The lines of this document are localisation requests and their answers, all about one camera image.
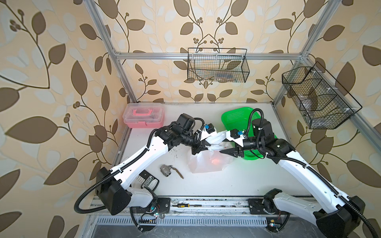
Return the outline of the white printed plastic bag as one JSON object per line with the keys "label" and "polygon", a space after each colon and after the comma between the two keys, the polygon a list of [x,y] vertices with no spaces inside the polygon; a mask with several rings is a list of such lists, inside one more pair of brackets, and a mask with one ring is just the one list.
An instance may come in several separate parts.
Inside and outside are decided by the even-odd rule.
{"label": "white printed plastic bag", "polygon": [[188,151],[187,164],[193,174],[222,171],[234,161],[234,157],[220,153],[221,150],[233,148],[231,142],[223,142],[226,133],[227,131],[222,131],[203,140],[209,143],[205,150],[196,154],[192,153],[195,151],[192,148]]}

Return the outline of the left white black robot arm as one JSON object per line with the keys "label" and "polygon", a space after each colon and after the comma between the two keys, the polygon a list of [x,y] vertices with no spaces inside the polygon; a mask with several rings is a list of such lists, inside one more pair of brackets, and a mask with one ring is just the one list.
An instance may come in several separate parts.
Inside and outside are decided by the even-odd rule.
{"label": "left white black robot arm", "polygon": [[[125,208],[155,207],[157,198],[153,190],[148,187],[133,187],[135,179],[152,162],[178,145],[189,146],[194,153],[206,150],[209,144],[205,140],[214,135],[214,125],[206,124],[201,118],[181,114],[168,126],[154,129],[148,137],[147,144],[129,159],[109,170],[100,169],[97,172],[96,183],[74,203],[74,211],[78,214],[89,214],[106,209],[111,215],[117,215]],[[80,208],[81,202],[92,191],[95,191],[103,205],[92,209]]]}

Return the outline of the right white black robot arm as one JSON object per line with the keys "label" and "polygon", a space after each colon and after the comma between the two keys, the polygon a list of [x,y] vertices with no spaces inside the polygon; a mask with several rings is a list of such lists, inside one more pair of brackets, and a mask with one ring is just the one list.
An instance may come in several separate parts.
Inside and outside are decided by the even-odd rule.
{"label": "right white black robot arm", "polygon": [[261,109],[244,107],[231,110],[225,112],[221,120],[227,129],[226,140],[235,144],[231,149],[222,150],[222,154],[272,160],[315,198],[315,202],[308,202],[274,188],[263,196],[261,207],[265,213],[296,215],[317,226],[327,238],[346,238],[360,224],[369,229],[372,237],[379,237],[363,214],[364,201],[338,189],[307,163],[288,141],[277,138]]}

